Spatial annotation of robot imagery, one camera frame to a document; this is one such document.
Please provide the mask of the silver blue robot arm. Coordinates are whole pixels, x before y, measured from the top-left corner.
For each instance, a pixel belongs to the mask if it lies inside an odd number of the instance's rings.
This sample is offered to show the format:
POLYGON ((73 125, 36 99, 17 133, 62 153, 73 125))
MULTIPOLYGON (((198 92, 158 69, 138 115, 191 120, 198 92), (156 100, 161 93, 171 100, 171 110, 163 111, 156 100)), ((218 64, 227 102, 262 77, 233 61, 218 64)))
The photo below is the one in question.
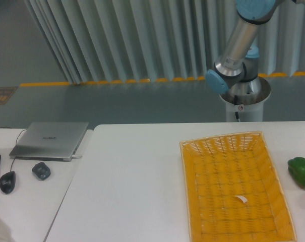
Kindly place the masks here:
POLYGON ((271 20, 276 9, 283 1, 236 1, 237 23, 229 37, 226 48, 213 68, 205 74, 210 88, 219 93, 228 92, 236 83, 256 78, 257 73, 251 73, 246 59, 257 59, 259 54, 253 49, 253 44, 259 27, 271 20))

